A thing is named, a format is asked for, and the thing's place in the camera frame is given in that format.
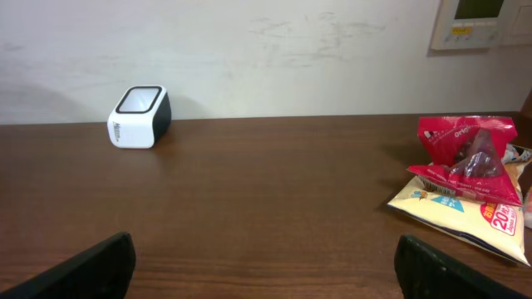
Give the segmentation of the pale yellow snack bag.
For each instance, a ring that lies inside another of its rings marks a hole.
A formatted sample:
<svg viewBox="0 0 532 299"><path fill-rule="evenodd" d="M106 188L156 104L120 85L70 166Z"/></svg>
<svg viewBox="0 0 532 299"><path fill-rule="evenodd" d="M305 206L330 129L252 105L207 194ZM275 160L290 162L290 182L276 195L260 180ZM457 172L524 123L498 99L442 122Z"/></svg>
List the pale yellow snack bag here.
<svg viewBox="0 0 532 299"><path fill-rule="evenodd" d="M531 150L507 145L502 162L521 197L519 178L531 163ZM466 243L513 262L529 264L525 257L525 221L521 207L442 193L418 176L387 205Z"/></svg>

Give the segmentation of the white barcode scanner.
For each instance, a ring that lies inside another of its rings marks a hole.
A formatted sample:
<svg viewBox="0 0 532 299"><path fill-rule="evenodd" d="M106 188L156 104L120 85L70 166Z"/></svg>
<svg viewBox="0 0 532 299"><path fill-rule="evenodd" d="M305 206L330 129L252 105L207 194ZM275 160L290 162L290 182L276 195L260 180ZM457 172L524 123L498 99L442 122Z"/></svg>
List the white barcode scanner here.
<svg viewBox="0 0 532 299"><path fill-rule="evenodd" d="M172 119L163 86L132 86L107 120L111 143L122 149L149 149L166 133Z"/></svg>

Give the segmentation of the wall control panel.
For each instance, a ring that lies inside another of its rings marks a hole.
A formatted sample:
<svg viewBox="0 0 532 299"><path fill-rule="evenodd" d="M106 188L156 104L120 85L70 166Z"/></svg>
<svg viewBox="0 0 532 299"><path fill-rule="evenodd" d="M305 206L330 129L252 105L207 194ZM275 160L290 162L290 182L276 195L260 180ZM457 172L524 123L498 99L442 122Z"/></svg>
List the wall control panel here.
<svg viewBox="0 0 532 299"><path fill-rule="evenodd" d="M454 51L531 44L531 0L441 0L430 49Z"/></svg>

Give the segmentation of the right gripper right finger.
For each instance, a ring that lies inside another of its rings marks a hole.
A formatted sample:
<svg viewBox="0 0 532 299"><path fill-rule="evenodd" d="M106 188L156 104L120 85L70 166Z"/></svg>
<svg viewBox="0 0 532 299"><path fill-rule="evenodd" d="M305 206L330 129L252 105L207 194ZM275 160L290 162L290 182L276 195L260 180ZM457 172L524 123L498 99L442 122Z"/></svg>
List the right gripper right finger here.
<svg viewBox="0 0 532 299"><path fill-rule="evenodd" d="M402 235L394 269L405 299L527 299L412 235Z"/></svg>

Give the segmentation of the orange snack bag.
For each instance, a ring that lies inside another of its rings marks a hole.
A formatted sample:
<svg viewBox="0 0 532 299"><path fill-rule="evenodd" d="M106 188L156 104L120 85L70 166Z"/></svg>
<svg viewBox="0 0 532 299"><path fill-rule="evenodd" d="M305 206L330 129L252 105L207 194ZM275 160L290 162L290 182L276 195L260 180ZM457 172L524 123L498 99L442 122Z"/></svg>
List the orange snack bag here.
<svg viewBox="0 0 532 299"><path fill-rule="evenodd" d="M431 163L413 165L410 172L442 193L520 206L502 159L516 136L514 121L499 116L427 116L417 135Z"/></svg>

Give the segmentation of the small orange white carton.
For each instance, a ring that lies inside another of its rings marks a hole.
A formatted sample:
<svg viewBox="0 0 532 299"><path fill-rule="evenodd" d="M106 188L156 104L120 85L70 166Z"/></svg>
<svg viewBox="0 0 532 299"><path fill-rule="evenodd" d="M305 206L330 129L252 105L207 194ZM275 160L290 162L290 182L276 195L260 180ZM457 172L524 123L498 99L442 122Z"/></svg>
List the small orange white carton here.
<svg viewBox="0 0 532 299"><path fill-rule="evenodd" d="M532 228L532 188L529 188L524 203L524 221L527 228Z"/></svg>

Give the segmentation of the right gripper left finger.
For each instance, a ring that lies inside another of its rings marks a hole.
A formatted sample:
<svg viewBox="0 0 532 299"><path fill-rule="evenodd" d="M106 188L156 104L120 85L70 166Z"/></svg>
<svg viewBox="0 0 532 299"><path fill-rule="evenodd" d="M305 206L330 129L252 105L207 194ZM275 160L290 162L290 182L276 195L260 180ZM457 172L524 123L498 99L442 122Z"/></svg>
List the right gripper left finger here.
<svg viewBox="0 0 532 299"><path fill-rule="evenodd" d="M1 293L3 299L123 299L135 270L129 233L117 233L76 256Z"/></svg>

